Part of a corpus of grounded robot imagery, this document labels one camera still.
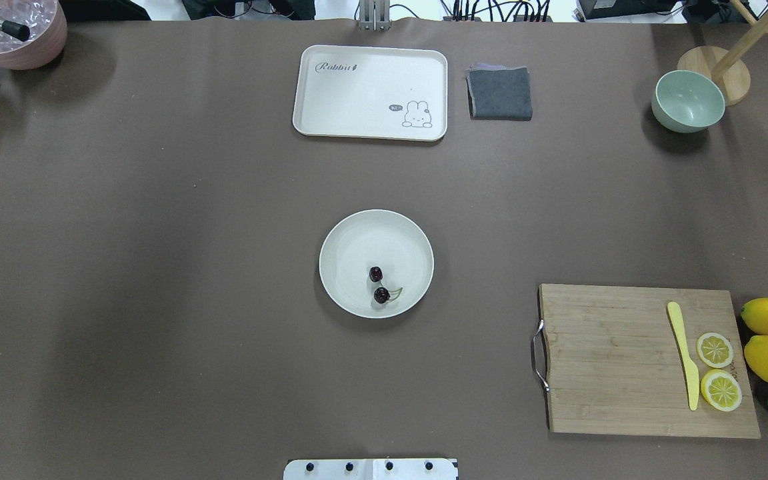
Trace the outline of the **dark red cherries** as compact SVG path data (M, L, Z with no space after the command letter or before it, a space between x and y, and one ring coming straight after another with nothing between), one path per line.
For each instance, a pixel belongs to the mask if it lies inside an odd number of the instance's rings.
M380 267L378 267L378 265L373 265L371 268L369 268L368 277L372 284L375 286L373 291L373 300L380 305L396 300L396 298L398 298L403 292L403 287L399 287L397 289L388 289L386 286L384 286L384 283L382 283L383 271Z

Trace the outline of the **white rabbit tray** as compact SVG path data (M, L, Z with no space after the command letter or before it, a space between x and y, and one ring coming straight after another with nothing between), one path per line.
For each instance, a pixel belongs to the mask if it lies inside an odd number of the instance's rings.
M293 126L307 136L438 141L448 85L438 51L312 45L301 54Z

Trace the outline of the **white round plate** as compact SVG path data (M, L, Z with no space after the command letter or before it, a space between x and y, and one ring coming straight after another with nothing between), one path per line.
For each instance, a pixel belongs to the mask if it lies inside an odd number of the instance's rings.
M380 305L369 268L378 265L388 289L401 295ZM339 307L361 318L386 319L405 313L426 294L435 276L435 253L417 223L384 209L345 217L324 238L318 255L324 291Z

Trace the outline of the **grey folded cloth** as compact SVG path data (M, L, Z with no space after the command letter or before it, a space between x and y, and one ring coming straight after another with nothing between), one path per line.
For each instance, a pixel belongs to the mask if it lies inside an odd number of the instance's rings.
M525 66L476 64L466 72L472 118L530 121L531 74Z

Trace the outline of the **wooden cutting board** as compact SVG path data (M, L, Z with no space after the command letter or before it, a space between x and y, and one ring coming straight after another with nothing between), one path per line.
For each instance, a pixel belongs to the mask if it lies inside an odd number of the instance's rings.
M671 301L679 304L700 374L708 366L696 340L716 332L731 343L735 357L727 371L743 394L736 410L721 412L706 401L689 408ZM760 438L728 291L542 283L539 312L552 432Z

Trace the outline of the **yellow plastic knife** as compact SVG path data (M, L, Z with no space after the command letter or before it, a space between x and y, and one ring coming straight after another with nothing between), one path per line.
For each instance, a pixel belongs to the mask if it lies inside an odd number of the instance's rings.
M677 350L679 350L679 358L681 360L683 374L685 374L688 408L692 412L695 412L698 410L700 398L700 371L691 358L691 350L689 350L685 328L685 319L683 318L681 307L676 301L668 301L666 308L671 324L671 330L673 331L677 344Z

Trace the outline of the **green bowl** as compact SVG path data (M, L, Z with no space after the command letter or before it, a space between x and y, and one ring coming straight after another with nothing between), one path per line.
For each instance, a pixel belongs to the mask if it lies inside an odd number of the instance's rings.
M674 70L659 78L650 109L662 127L674 133L698 133L721 121L726 103L722 91L706 76Z

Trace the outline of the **lemon slice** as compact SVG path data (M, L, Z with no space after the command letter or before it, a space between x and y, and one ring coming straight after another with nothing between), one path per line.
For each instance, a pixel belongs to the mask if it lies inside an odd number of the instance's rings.
M743 402L743 392L734 376L722 369L711 369L701 378L702 398L719 412L737 410Z
M701 361L712 369L728 367L735 357L731 342L717 332L706 332L698 337L696 352Z

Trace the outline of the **wooden cup stand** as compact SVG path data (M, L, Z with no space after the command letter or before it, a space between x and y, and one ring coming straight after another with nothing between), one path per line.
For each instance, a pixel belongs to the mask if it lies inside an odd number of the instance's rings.
M749 94L751 76L741 58L768 34L768 10L762 18L756 19L742 2L731 1L731 5L749 24L744 36L728 51L714 46L692 48L680 57L676 66L677 70L696 72L712 80L722 92L727 106L740 103Z

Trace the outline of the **pink bowl with ice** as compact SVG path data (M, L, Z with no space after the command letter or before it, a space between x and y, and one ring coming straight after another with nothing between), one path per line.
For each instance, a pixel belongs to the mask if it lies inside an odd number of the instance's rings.
M0 67L44 67L58 58L66 40L59 1L0 1Z

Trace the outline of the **aluminium frame post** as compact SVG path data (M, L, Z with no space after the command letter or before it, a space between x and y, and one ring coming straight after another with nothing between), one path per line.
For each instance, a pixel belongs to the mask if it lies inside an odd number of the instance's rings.
M390 0L360 0L357 26L361 31L387 31L392 27Z

